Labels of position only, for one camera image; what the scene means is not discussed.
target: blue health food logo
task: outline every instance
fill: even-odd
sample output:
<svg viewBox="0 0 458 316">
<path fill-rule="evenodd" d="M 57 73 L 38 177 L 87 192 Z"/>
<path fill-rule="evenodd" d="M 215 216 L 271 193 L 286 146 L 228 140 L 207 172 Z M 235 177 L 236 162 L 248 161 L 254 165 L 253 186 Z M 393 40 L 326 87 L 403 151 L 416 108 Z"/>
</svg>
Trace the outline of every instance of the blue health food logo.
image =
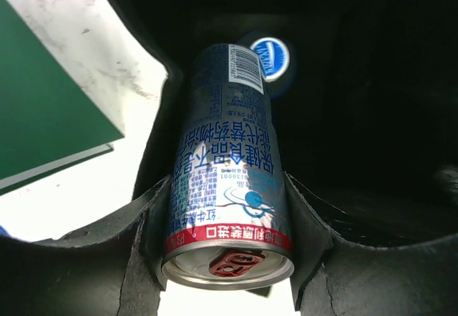
<svg viewBox="0 0 458 316">
<path fill-rule="evenodd" d="M 288 69 L 290 54 L 288 47 L 275 37 L 263 37 L 251 44 L 260 59 L 263 75 L 267 82 L 273 82 Z"/>
<path fill-rule="evenodd" d="M 264 204 L 260 194 L 254 191 L 249 191 L 245 196 L 238 196 L 237 189 L 229 187 L 224 191 L 224 197 L 231 202 L 232 205 L 240 205 L 248 215 L 254 218 L 263 217 L 266 212 L 273 211 L 272 207 Z"/>
</svg>

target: red pull tab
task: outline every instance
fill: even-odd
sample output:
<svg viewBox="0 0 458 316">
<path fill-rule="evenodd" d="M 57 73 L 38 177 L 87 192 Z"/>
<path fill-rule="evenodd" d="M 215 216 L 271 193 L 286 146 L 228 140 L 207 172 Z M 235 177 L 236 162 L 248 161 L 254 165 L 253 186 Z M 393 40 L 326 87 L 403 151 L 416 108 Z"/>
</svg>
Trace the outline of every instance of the red pull tab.
<svg viewBox="0 0 458 316">
<path fill-rule="evenodd" d="M 210 263 L 208 271 L 218 277 L 239 277 L 265 259 L 264 255 L 229 250 Z"/>
</svg>

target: aluminum can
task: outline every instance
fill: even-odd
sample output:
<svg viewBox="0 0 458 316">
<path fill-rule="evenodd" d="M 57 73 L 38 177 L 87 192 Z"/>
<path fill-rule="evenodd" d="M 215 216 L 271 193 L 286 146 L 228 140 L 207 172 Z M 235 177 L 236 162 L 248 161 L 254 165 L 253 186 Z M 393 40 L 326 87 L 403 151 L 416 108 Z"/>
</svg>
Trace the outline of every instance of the aluminum can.
<svg viewBox="0 0 458 316">
<path fill-rule="evenodd" d="M 283 173 L 258 55 L 216 44 L 195 61 L 173 172 L 164 275 L 249 290 L 294 270 Z"/>
</svg>

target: green board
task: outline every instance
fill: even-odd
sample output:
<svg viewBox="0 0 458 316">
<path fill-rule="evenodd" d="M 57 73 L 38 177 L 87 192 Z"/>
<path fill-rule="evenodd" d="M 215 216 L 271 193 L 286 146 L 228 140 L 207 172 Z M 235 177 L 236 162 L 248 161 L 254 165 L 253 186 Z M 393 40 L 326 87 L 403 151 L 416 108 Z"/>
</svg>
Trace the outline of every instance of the green board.
<svg viewBox="0 0 458 316">
<path fill-rule="evenodd" d="M 0 194 L 109 151 L 122 133 L 0 0 Z"/>
</svg>

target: barcode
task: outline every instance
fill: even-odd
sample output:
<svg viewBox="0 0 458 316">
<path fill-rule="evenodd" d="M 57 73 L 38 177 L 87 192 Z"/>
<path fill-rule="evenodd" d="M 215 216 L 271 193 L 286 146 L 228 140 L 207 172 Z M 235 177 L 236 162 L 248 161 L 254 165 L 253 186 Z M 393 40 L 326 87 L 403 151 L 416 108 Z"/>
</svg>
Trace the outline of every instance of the barcode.
<svg viewBox="0 0 458 316">
<path fill-rule="evenodd" d="M 229 82 L 253 87 L 264 94 L 258 55 L 243 46 L 229 45 Z"/>
</svg>

